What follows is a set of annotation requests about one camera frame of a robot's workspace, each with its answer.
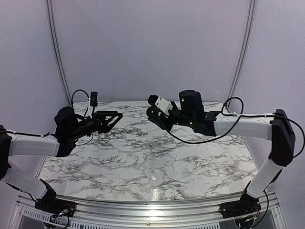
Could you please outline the black round charging case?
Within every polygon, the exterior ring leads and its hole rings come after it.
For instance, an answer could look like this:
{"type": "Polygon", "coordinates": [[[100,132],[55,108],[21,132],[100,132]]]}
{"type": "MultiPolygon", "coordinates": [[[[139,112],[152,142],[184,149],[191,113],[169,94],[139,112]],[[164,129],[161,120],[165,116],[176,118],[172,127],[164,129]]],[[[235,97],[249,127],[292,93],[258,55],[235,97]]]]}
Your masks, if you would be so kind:
{"type": "Polygon", "coordinates": [[[148,118],[156,118],[158,113],[156,111],[156,109],[152,106],[150,106],[147,110],[146,110],[146,114],[148,116],[148,118]]]}

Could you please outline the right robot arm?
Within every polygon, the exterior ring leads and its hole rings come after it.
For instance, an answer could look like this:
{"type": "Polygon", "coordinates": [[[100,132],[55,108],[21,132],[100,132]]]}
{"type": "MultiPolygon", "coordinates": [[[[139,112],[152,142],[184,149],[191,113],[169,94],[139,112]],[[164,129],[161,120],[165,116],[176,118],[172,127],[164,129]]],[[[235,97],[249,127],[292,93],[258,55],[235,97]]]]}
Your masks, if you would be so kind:
{"type": "Polygon", "coordinates": [[[257,175],[246,186],[236,210],[245,214],[254,207],[259,196],[280,175],[284,167],[294,159],[295,133],[293,121],[284,110],[275,113],[243,114],[204,110],[201,94],[195,90],[179,93],[180,106],[173,101],[150,95],[147,109],[148,120],[167,133],[174,125],[191,128],[195,133],[210,136],[212,141],[227,135],[240,135],[271,141],[271,152],[257,175]]]}

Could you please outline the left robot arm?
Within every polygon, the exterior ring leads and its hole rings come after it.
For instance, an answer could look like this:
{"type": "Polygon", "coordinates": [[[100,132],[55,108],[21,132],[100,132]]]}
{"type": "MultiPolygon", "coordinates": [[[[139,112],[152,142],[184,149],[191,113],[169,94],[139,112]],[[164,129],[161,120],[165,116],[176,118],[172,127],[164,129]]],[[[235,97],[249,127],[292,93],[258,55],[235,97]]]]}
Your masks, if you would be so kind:
{"type": "Polygon", "coordinates": [[[49,212],[60,209],[55,190],[45,181],[28,176],[9,163],[10,156],[46,155],[66,157],[76,147],[76,141],[95,132],[108,133],[123,118],[117,111],[97,111],[89,117],[76,114],[72,107],[62,108],[54,120],[54,134],[35,135],[9,131],[0,127],[0,180],[9,186],[29,193],[38,205],[49,212]]]}

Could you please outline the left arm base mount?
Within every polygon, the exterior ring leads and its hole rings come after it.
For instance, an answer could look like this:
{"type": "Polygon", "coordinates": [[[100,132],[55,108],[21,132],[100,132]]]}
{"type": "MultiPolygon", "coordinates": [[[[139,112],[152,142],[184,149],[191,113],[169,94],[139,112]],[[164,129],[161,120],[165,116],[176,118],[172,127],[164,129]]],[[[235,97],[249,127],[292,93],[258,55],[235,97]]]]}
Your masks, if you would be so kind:
{"type": "Polygon", "coordinates": [[[58,199],[55,190],[44,180],[40,181],[46,186],[47,192],[41,198],[37,199],[35,208],[49,213],[73,217],[76,203],[63,199],[58,199]]]}

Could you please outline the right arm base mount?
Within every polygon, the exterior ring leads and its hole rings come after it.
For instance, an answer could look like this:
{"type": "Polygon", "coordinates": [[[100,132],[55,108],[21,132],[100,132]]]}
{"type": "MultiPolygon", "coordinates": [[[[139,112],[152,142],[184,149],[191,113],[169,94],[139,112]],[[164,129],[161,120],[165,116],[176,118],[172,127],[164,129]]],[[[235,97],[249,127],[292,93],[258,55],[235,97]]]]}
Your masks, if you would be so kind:
{"type": "Polygon", "coordinates": [[[250,182],[243,190],[239,200],[226,202],[219,205],[218,212],[222,215],[224,219],[238,217],[261,210],[259,198],[254,198],[247,194],[247,188],[249,185],[250,182]]]}

